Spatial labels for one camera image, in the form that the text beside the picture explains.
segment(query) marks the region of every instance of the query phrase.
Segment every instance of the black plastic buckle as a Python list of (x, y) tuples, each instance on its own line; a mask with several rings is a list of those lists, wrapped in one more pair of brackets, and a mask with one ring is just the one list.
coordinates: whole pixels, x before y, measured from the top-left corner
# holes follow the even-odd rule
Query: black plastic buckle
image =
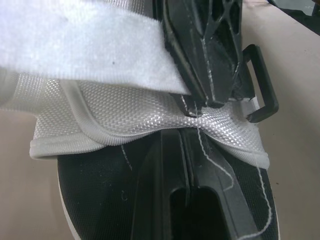
[(243, 60), (245, 63), (252, 62), (264, 101), (263, 107), (246, 117), (250, 123), (258, 123), (275, 114), (279, 110), (279, 104), (260, 47), (254, 44), (247, 46), (243, 50)]

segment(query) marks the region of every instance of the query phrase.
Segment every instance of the white woven fabric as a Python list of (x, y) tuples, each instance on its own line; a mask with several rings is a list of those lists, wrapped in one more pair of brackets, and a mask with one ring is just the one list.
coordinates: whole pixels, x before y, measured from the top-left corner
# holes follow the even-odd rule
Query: white woven fabric
[(160, 23), (135, 14), (148, 15), (141, 0), (106, 2), (0, 0), (0, 66), (37, 73), (0, 68), (0, 108), (37, 116), (31, 157), (85, 153), (191, 127), (267, 169), (258, 128), (244, 118), (242, 105), (245, 114), (253, 105), (184, 116), (166, 93), (188, 90), (164, 48)]
[(107, 2), (0, 0), (0, 67), (188, 94), (143, 1)]
[[(12, 75), (9, 72), (5, 79)], [(90, 152), (162, 129), (193, 127), (201, 128), (240, 160), (252, 165), (257, 160), (260, 167), (269, 167), (258, 128), (244, 118), (244, 103), (203, 108), (201, 117), (192, 118), (184, 116), (174, 99), (164, 92), (89, 81), (39, 80), (27, 74), (16, 76), (17, 85), (8, 91), (13, 95), (0, 102), (0, 107), (37, 115), (30, 144), (33, 158)]]

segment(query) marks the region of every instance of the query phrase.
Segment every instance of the white thread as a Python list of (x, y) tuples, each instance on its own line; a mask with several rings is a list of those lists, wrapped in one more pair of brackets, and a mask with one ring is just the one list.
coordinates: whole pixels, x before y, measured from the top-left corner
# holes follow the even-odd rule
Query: white thread
[(260, 178), (260, 183), (261, 183), (261, 188), (262, 188), (264, 200), (266, 201), (266, 204), (268, 206), (268, 220), (266, 221), (266, 224), (263, 227), (263, 229), (261, 229), (260, 231), (258, 231), (256, 233), (244, 235), (244, 236), (238, 238), (237, 240), (251, 239), (251, 238), (255, 238), (255, 237), (260, 236), (261, 234), (263, 234), (267, 230), (267, 228), (270, 226), (271, 220), (272, 220), (272, 209), (271, 209), (271, 206), (270, 206), (270, 202), (269, 202), (269, 200), (267, 198), (265, 184), (264, 184), (264, 181), (262, 179), (261, 171), (260, 171), (260, 168), (258, 167), (257, 160), (255, 160), (255, 162), (256, 162), (256, 168), (258, 169), (258, 174), (259, 174), (259, 178)]
[(132, 166), (131, 166), (131, 164), (130, 164), (130, 162), (129, 162), (128, 158), (127, 158), (127, 154), (126, 154), (126, 151), (125, 151), (125, 148), (124, 148), (124, 146), (123, 146), (123, 145), (121, 145), (121, 149), (122, 149), (122, 152), (123, 152), (124, 158), (125, 158), (125, 160), (126, 160), (126, 163), (128, 164), (128, 166), (129, 166), (130, 170), (132, 171)]
[[(195, 111), (198, 112), (198, 109), (197, 109), (197, 105), (196, 103), (194, 103), (194, 107), (195, 107)], [(204, 145), (203, 145), (203, 142), (201, 140), (201, 135), (200, 135), (200, 128), (197, 127), (197, 133), (198, 133), (198, 138), (199, 138), (199, 142), (200, 142), (200, 145), (201, 145), (201, 149), (202, 149), (202, 152), (204, 154), (204, 156), (206, 157), (206, 159), (211, 162), (213, 165), (215, 165), (217, 168), (219, 168), (221, 171), (223, 171), (226, 175), (228, 175), (231, 179), (231, 185), (229, 187), (227, 187), (226, 189), (224, 189), (223, 191), (227, 191), (229, 189), (232, 189), (234, 187), (234, 178), (231, 176), (230, 173), (228, 173), (222, 166), (220, 166), (219, 164), (217, 164), (216, 162), (214, 162), (210, 157), (209, 155), (206, 153), (205, 151), (205, 148), (204, 148)], [(256, 232), (256, 233), (252, 233), (252, 234), (248, 234), (248, 235), (244, 235), (244, 236), (241, 236), (240, 238), (238, 238), (237, 240), (245, 240), (245, 239), (251, 239), (251, 238), (255, 238), (255, 237), (258, 237), (260, 236), (261, 234), (263, 234), (267, 228), (270, 226), (271, 224), (271, 221), (272, 221), (272, 209), (271, 209), (271, 206), (270, 206), (270, 202), (267, 198), (267, 194), (266, 194), (266, 189), (265, 189), (265, 184), (264, 184), (264, 181), (262, 179), (262, 175), (261, 175), (261, 171), (260, 171), (260, 168), (258, 166), (258, 161), (256, 158), (255, 159), (255, 164), (256, 164), (256, 168), (258, 169), (258, 174), (259, 174), (259, 178), (260, 178), (260, 183), (261, 183), (261, 188), (262, 188), (262, 192), (263, 192), (263, 196), (264, 196), (264, 200), (266, 201), (266, 204), (268, 206), (268, 219), (266, 221), (266, 224), (265, 226), (263, 227), (263, 229), (261, 229), (260, 231)]]
[(227, 188), (225, 188), (223, 191), (227, 191), (227, 190), (229, 190), (229, 189), (232, 189), (232, 188), (234, 187), (234, 178), (231, 176), (230, 173), (227, 172), (227, 170), (225, 170), (222, 166), (220, 166), (218, 163), (214, 162), (214, 161), (209, 157), (209, 155), (208, 155), (208, 154), (206, 153), (206, 151), (205, 151), (204, 145), (203, 145), (202, 140), (201, 140), (200, 128), (197, 127), (196, 129), (197, 129), (197, 131), (198, 131), (198, 138), (199, 138), (200, 146), (201, 146), (202, 152), (203, 152), (204, 156), (206, 157), (206, 159), (208, 159), (209, 162), (211, 162), (213, 165), (215, 165), (217, 168), (219, 168), (221, 171), (223, 171), (223, 172), (231, 179), (231, 185), (228, 186)]
[(186, 103), (186, 101), (185, 101), (184, 96), (183, 96), (183, 95), (180, 95), (180, 97), (181, 97), (181, 100), (182, 100), (182, 102), (183, 102), (183, 104), (184, 104), (184, 108), (185, 108), (186, 112), (189, 113), (190, 116), (197, 116), (197, 115), (195, 115), (194, 113), (192, 113), (192, 112), (190, 112), (190, 111), (188, 110), (188, 106), (187, 106), (187, 103)]

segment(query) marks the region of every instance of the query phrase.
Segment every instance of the beige surface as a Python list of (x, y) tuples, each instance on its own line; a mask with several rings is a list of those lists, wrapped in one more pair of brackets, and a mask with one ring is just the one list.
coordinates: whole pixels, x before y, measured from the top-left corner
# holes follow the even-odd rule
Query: beige surface
[(36, 119), (0, 111), (0, 239), (73, 239), (62, 209), (57, 161), (29, 157)]
[[(312, 52), (312, 34), (292, 35), (263, 12), (253, 23), (267, 21), (273, 27), (244, 29), (245, 43), (262, 46), (262, 51), (279, 100), (280, 110), (259, 125), (265, 150), (270, 156), (269, 176), (277, 205), (282, 240), (320, 239), (320, 64), (315, 59), (302, 67)], [(264, 44), (274, 41), (270, 49)], [(307, 42), (293, 52), (297, 41)], [(56, 161), (36, 161), (29, 157), (35, 119), (24, 113), (0, 111), (0, 239), (71, 240), (62, 210)]]
[(279, 112), (259, 125), (282, 240), (320, 239), (320, 36), (264, 0), (245, 0), (243, 45), (261, 47)]

